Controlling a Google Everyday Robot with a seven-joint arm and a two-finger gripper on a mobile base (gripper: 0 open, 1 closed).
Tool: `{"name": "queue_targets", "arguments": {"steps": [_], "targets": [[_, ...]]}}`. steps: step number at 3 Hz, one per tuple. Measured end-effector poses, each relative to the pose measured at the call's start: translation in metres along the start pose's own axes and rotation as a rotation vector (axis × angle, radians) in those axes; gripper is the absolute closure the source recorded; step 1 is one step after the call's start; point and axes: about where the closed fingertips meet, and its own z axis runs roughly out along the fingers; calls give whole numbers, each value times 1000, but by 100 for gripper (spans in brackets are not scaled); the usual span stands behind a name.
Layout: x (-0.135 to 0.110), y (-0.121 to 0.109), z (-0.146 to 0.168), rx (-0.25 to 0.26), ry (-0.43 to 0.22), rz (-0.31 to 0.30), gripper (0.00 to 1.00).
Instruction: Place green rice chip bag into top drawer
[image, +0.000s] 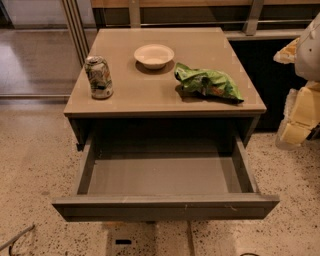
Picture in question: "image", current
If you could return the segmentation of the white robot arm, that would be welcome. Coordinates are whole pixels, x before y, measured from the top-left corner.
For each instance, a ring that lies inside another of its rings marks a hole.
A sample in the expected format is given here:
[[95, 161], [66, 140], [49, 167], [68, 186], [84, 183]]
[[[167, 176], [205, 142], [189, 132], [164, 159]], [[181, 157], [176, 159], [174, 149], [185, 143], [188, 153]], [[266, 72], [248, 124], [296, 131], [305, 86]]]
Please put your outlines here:
[[293, 63], [296, 75], [307, 81], [299, 90], [289, 91], [277, 131], [277, 147], [293, 150], [320, 124], [320, 14], [273, 59], [282, 64]]

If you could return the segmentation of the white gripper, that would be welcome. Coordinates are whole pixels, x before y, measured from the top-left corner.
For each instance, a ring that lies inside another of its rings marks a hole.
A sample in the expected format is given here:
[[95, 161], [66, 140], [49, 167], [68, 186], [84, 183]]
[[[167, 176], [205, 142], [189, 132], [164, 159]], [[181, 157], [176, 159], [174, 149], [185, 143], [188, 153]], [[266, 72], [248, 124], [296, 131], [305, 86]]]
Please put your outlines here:
[[[298, 42], [298, 38], [291, 41], [274, 55], [273, 60], [281, 64], [294, 63]], [[275, 141], [276, 146], [282, 150], [294, 150], [300, 147], [311, 133], [310, 130], [320, 123], [320, 82], [308, 81], [298, 91], [289, 118], [308, 129], [282, 120]]]

